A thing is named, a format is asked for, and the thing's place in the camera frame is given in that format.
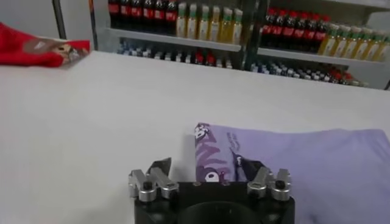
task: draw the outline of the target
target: red label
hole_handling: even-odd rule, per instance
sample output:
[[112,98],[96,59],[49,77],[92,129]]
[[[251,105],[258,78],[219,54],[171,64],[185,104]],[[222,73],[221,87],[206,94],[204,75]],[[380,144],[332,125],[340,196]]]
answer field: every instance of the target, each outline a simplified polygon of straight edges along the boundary
[[144,17],[147,19],[154,19],[154,10],[144,9]]
[[283,27],[281,27],[281,26],[274,26],[272,28],[272,34],[280,35],[280,34],[282,34],[282,30],[283,30]]
[[125,16],[129,16],[132,14],[132,9],[130,8],[130,6],[122,5],[121,14]]
[[108,11],[110,13],[119,13],[119,5],[118,4],[109,4]]
[[294,33],[294,28],[287,28],[287,27],[285,27],[283,29],[283,35],[284,36],[292,36],[293,33]]
[[165,19],[165,11],[164,10],[156,10],[154,12],[155,19]]
[[142,9],[141,8],[132,8],[132,17],[141,17]]
[[166,13],[166,20],[176,21],[176,19],[177,19],[177,12],[167,12]]
[[313,39],[314,31],[305,30],[305,32],[303,33],[303,37],[304,39],[308,39],[308,40]]
[[294,37],[301,38],[303,36],[303,30],[294,30]]
[[322,41],[325,38],[326,33],[316,32],[314,38],[318,41]]
[[272,26],[264,25],[263,31],[261,31],[262,34],[270,34],[272,32]]

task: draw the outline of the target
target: juice bottle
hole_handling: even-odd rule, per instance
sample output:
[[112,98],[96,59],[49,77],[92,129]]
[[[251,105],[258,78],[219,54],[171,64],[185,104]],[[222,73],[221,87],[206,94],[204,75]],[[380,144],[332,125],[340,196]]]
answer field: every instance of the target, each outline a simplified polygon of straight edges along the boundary
[[340,32],[339,32],[340,35],[336,38],[336,42],[333,45],[333,49],[330,52],[331,56],[341,57],[341,54],[347,45],[347,37],[350,30],[351,27],[340,25]]
[[224,19],[222,20],[221,33],[219,35],[219,41],[223,43],[231,42],[232,35],[232,10],[224,8]]
[[190,17],[187,22],[187,38],[195,39],[196,38],[196,26],[197,26],[197,18],[196,18],[196,4],[192,3],[190,6]]
[[379,46],[383,42],[383,37],[385,33],[382,31],[377,31],[372,37],[372,41],[368,44],[366,51],[364,51],[362,59],[367,61],[372,61],[375,53],[378,51]]
[[319,55],[325,55],[325,56],[330,55],[330,52],[333,48],[333,45],[335,45],[335,42],[336,42],[336,36],[337,36],[338,29],[339,29],[339,26],[337,26],[336,24],[332,23],[329,25],[328,34],[325,37],[325,39],[323,40],[323,42],[318,50]]
[[362,59],[364,51],[366,51],[366,48],[368,47],[368,44],[371,41],[372,36],[372,29],[363,28],[363,34],[361,35],[361,39],[358,40],[358,44],[355,47],[355,50],[352,53],[353,59]]
[[199,40],[207,40],[207,32],[208,32],[208,6],[202,6],[202,19],[199,22],[199,34],[197,38]]
[[213,7],[213,17],[210,21],[209,29],[208,29],[208,40],[210,41],[218,41],[219,34],[219,14],[220,9],[218,6]]
[[347,40],[347,45],[344,48],[343,53],[341,54],[342,58],[351,58],[352,52],[358,44],[358,40],[360,39],[361,28],[357,26],[351,27],[351,32],[349,34],[349,38]]
[[185,38],[187,34],[186,29],[186,17],[185,11],[187,8],[187,3],[182,2],[179,4],[179,16],[176,20],[176,36]]
[[235,22],[233,25],[233,33],[232,33],[232,43],[233,44],[239,44],[241,41],[241,32],[243,30],[243,25],[241,24],[241,19],[243,17],[243,11],[240,9],[234,10],[235,14]]
[[382,42],[381,46],[377,50],[373,57],[373,61],[384,61],[386,59],[386,55],[390,50],[390,36],[387,35],[385,40]]

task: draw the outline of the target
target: store shelf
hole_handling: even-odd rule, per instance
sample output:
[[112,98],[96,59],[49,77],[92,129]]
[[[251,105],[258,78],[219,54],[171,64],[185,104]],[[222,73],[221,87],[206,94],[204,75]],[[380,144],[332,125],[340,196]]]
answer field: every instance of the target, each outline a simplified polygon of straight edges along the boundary
[[234,45],[234,44],[224,44],[224,43],[217,43],[212,41],[193,40],[193,39],[172,37],[172,36],[159,35],[153,33],[119,30],[119,29],[111,29],[111,28],[107,28],[106,30],[110,32],[111,35],[117,37],[126,37],[126,38],[132,38],[137,40],[179,44],[179,45],[192,46],[192,47],[204,47],[204,48],[210,48],[210,49],[216,49],[222,51],[231,51],[231,52],[239,52],[241,50],[240,45]]
[[346,66],[381,66],[383,63],[374,62],[374,61],[363,61],[363,60],[354,60],[348,58],[337,58],[337,57],[328,57],[310,53],[302,53],[302,52],[294,52],[294,51],[283,51],[276,49],[268,49],[268,48],[259,48],[257,50],[258,55],[267,55],[271,57],[279,57],[279,58],[290,58],[296,60],[303,61],[315,61],[320,63],[328,63],[335,65],[346,65]]

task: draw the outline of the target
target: purple cloth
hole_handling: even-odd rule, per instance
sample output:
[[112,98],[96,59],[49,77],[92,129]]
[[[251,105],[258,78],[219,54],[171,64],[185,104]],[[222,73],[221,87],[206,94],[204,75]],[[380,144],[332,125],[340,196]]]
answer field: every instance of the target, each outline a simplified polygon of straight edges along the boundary
[[197,181],[245,181],[239,157],[289,170],[296,224],[390,223],[390,144],[381,130],[273,133],[198,124]]

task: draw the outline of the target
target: white wall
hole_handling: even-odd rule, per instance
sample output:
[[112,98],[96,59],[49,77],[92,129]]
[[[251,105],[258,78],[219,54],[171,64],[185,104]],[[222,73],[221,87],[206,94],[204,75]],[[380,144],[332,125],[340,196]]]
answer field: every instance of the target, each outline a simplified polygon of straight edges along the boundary
[[0,0],[0,22],[32,35],[59,37],[51,0]]

